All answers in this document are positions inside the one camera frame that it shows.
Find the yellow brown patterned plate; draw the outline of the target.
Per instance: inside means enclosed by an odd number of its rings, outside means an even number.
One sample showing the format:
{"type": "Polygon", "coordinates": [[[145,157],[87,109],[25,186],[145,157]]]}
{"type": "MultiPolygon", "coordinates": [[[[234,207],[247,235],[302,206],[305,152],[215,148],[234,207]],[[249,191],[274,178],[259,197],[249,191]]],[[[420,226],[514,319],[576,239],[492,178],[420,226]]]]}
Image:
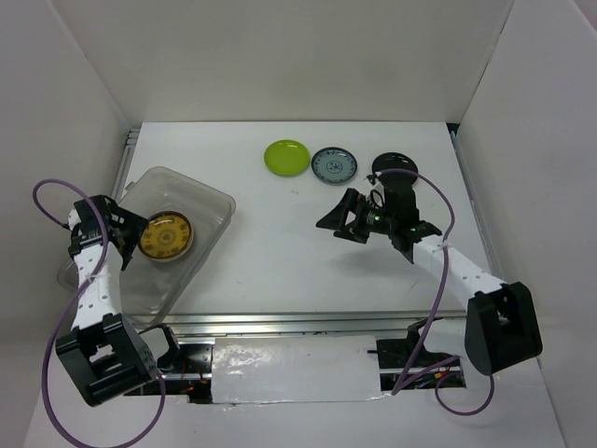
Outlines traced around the yellow brown patterned plate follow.
{"type": "Polygon", "coordinates": [[[166,262],[182,257],[193,240],[194,230],[186,216],[163,211],[149,219],[138,247],[147,258],[166,262]]]}

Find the black plate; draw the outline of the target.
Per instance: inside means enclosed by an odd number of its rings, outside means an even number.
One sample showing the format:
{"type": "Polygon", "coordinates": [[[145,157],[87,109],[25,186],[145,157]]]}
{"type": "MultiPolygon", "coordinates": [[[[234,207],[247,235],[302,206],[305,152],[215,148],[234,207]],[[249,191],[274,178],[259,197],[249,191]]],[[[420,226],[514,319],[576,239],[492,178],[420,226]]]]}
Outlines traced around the black plate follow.
{"type": "Polygon", "coordinates": [[[373,173],[392,169],[401,169],[412,173],[419,172],[416,163],[410,157],[397,152],[384,152],[378,155],[371,164],[373,173]]]}

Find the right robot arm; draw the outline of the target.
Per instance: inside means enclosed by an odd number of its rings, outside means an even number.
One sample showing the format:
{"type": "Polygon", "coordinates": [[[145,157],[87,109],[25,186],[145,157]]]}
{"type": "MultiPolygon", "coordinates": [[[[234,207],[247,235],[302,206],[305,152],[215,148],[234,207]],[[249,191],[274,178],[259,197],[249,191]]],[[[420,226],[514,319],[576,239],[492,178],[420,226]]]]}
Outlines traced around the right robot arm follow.
{"type": "Polygon", "coordinates": [[[384,188],[380,207],[356,189],[347,189],[316,226],[359,244],[372,233],[388,237],[408,262],[438,279],[440,293],[450,292],[461,303],[463,319],[429,316],[421,328],[410,328],[406,353],[412,363],[424,366],[438,353],[451,354],[490,376],[542,354],[530,289],[485,272],[450,246],[446,232],[421,219],[412,186],[384,188]]]}

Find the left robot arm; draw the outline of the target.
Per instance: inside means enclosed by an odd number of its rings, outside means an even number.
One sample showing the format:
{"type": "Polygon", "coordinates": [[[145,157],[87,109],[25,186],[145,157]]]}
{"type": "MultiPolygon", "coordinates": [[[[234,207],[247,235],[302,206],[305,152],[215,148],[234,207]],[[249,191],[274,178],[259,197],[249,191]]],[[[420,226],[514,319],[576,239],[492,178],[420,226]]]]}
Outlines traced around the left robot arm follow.
{"type": "Polygon", "coordinates": [[[120,274],[148,222],[96,195],[75,203],[68,248],[82,289],[69,333],[56,354],[88,405],[99,406],[176,371],[184,349],[166,325],[136,330],[122,310],[120,274]]]}

